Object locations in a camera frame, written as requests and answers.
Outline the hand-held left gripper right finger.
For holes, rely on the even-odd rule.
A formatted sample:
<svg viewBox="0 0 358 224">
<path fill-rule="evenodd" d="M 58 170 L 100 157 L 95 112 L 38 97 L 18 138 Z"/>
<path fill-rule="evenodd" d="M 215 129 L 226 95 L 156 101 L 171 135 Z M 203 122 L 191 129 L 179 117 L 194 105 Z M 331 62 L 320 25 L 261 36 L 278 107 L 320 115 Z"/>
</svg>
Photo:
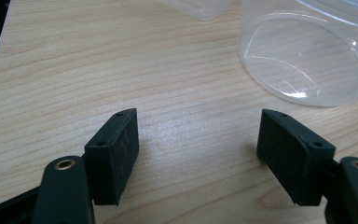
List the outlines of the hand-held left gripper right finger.
<svg viewBox="0 0 358 224">
<path fill-rule="evenodd" d="M 336 147 L 291 116 L 263 109 L 256 154 L 294 203 L 316 206 Z"/>
</svg>

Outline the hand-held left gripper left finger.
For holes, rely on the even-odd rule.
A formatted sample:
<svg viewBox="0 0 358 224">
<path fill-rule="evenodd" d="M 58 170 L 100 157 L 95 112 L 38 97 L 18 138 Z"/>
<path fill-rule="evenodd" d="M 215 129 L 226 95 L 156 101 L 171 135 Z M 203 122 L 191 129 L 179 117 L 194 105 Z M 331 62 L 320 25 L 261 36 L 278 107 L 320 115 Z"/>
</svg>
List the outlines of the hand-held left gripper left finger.
<svg viewBox="0 0 358 224">
<path fill-rule="evenodd" d="M 136 108 L 114 114 L 88 141 L 83 159 L 96 205 L 119 205 L 138 153 Z"/>
</svg>

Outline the clear rectangular plastic container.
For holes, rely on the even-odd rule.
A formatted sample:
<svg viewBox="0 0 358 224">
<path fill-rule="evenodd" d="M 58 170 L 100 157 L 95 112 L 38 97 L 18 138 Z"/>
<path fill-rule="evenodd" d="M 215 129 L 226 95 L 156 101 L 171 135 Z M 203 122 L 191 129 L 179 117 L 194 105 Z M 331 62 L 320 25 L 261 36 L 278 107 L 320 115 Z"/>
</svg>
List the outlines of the clear rectangular plastic container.
<svg viewBox="0 0 358 224">
<path fill-rule="evenodd" d="M 233 0 L 158 0 L 161 4 L 178 10 L 198 21 L 216 19 Z"/>
</svg>

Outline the clear round plastic bowl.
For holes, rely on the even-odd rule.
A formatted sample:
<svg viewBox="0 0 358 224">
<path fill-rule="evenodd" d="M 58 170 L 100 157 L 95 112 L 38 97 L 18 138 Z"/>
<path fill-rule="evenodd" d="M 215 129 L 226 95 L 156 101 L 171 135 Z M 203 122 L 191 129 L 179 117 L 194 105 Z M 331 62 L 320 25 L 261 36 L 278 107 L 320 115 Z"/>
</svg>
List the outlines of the clear round plastic bowl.
<svg viewBox="0 0 358 224">
<path fill-rule="evenodd" d="M 272 93 L 302 105 L 358 100 L 358 0 L 242 0 L 239 54 Z"/>
</svg>

